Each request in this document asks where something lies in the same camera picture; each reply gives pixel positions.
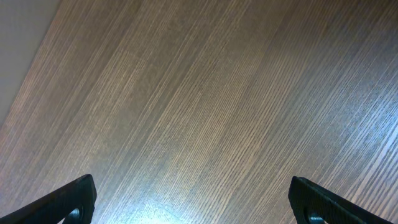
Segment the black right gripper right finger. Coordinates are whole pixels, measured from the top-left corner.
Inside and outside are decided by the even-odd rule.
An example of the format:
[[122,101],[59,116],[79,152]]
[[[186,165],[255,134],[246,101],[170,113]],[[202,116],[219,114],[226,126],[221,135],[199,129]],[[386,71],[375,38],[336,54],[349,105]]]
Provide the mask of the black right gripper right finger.
[[298,224],[392,224],[304,177],[292,177],[288,198]]

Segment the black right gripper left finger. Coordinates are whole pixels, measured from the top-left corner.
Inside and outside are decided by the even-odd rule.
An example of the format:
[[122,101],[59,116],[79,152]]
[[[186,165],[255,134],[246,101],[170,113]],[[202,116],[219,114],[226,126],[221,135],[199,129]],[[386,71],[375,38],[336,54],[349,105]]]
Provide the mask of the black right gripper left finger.
[[1,218],[1,223],[86,223],[95,210],[93,176],[85,174]]

